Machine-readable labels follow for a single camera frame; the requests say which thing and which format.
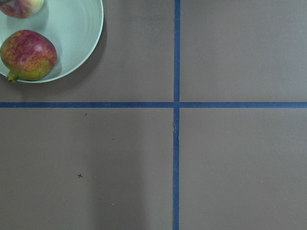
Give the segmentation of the green plate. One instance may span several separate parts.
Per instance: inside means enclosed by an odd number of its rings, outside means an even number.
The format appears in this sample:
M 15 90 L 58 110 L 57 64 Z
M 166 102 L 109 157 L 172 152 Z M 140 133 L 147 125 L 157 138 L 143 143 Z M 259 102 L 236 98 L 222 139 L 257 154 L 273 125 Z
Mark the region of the green plate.
M 26 19 L 0 14 L 0 41 L 19 30 L 45 36 L 55 47 L 58 60 L 53 70 L 37 83 L 60 79 L 75 71 L 93 53 L 101 36 L 104 6 L 101 0 L 46 0 Z

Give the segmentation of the red yellow pomegranate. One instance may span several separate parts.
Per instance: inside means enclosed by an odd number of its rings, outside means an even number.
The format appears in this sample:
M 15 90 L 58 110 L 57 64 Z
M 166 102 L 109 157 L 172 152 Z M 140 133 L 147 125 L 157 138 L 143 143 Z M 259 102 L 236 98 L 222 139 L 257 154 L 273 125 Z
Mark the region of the red yellow pomegranate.
M 31 30 L 20 30 L 3 42 L 0 59 L 9 69 L 9 81 L 37 81 L 53 70 L 58 55 L 54 45 L 43 35 Z

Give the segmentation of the green pink sugar apple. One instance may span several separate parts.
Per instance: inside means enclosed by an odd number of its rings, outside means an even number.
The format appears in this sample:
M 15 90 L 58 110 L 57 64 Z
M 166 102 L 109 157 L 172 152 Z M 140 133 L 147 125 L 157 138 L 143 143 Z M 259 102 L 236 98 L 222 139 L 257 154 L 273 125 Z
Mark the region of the green pink sugar apple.
M 0 11 L 9 17 L 25 19 L 36 14 L 43 4 L 43 0 L 1 0 Z

